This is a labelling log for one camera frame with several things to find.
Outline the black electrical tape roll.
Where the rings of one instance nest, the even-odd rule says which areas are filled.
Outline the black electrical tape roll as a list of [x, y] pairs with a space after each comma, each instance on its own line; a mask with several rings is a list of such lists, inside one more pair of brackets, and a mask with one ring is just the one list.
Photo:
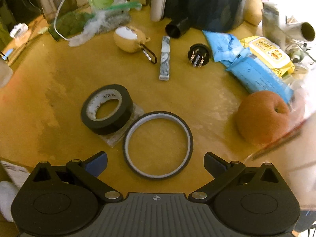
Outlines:
[[133, 114], [133, 101], [127, 89], [118, 84], [101, 87], [90, 94], [81, 108], [81, 121], [98, 135], [120, 130]]

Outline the marbled pocket knife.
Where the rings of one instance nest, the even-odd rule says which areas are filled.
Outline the marbled pocket knife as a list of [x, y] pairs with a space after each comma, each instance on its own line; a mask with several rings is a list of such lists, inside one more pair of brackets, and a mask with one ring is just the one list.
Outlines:
[[159, 80], [168, 81], [170, 78], [170, 37], [162, 37]]

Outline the black round plug adapter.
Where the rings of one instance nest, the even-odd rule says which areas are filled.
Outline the black round plug adapter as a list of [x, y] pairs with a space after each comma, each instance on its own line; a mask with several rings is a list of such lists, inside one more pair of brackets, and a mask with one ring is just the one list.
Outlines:
[[193, 67], [201, 68], [209, 63], [211, 50], [204, 44], [196, 43], [190, 46], [187, 57]]

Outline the shiba dog earbud case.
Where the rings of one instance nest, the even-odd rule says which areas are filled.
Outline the shiba dog earbud case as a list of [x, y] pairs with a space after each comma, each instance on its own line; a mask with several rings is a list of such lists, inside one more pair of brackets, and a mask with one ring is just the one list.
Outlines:
[[121, 26], [114, 31], [114, 42], [118, 48], [127, 53], [136, 53], [144, 48], [150, 37], [132, 26]]

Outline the brown round pear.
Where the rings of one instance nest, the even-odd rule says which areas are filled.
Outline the brown round pear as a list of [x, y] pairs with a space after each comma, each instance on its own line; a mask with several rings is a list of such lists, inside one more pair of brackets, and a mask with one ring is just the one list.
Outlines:
[[290, 110], [280, 95], [258, 91], [240, 104], [235, 121], [240, 135], [254, 145], [270, 144], [289, 130]]

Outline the clear shaker bottle grey lid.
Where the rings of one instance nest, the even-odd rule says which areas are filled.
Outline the clear shaker bottle grey lid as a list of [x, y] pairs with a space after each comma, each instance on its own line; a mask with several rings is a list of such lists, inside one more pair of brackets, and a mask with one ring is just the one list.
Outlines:
[[274, 164], [303, 210], [315, 210], [315, 95], [297, 89], [290, 103], [291, 131], [247, 157], [247, 166]]

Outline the blue wet wipes pack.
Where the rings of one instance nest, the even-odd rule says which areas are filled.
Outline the blue wet wipes pack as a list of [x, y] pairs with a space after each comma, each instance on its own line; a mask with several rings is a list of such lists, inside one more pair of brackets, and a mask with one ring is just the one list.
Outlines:
[[214, 62], [231, 65], [244, 50], [239, 39], [232, 34], [202, 31], [210, 45]]

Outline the yellow wet wipes pack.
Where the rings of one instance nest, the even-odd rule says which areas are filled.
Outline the yellow wet wipes pack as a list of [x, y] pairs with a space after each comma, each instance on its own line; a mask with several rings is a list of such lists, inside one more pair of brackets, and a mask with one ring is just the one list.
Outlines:
[[286, 73], [292, 74], [294, 72], [295, 66], [290, 57], [279, 46], [267, 38], [263, 36], [250, 36], [239, 41], [243, 47], [250, 48], [250, 51], [279, 78]]

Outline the black short tube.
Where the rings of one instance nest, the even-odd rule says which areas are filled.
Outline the black short tube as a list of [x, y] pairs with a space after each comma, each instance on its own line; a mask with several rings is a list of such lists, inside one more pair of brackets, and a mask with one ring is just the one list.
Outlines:
[[189, 18], [178, 18], [172, 20], [165, 27], [166, 34], [171, 38], [178, 39], [191, 27]]

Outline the clear crumpled plastic bag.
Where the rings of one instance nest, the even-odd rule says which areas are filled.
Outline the clear crumpled plastic bag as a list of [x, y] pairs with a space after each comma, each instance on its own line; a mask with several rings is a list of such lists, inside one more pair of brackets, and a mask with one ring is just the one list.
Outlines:
[[85, 44], [95, 35], [108, 33], [131, 21], [130, 10], [142, 9], [140, 2], [115, 0], [110, 7], [93, 12], [93, 17], [85, 23], [83, 31], [70, 38], [69, 46], [78, 47]]

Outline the silver metal cylinder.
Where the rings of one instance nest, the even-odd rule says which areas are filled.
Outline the silver metal cylinder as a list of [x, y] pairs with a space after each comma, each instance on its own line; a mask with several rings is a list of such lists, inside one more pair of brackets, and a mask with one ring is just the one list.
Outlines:
[[312, 42], [315, 39], [315, 30], [307, 22], [286, 24], [282, 31], [294, 40]]

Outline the black air fryer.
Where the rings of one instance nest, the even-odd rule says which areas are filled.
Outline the black air fryer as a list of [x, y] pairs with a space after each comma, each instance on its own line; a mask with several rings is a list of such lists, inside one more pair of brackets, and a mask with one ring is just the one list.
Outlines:
[[150, 19], [172, 20], [180, 33], [193, 27], [211, 32], [228, 32], [244, 21], [247, 0], [151, 0]]

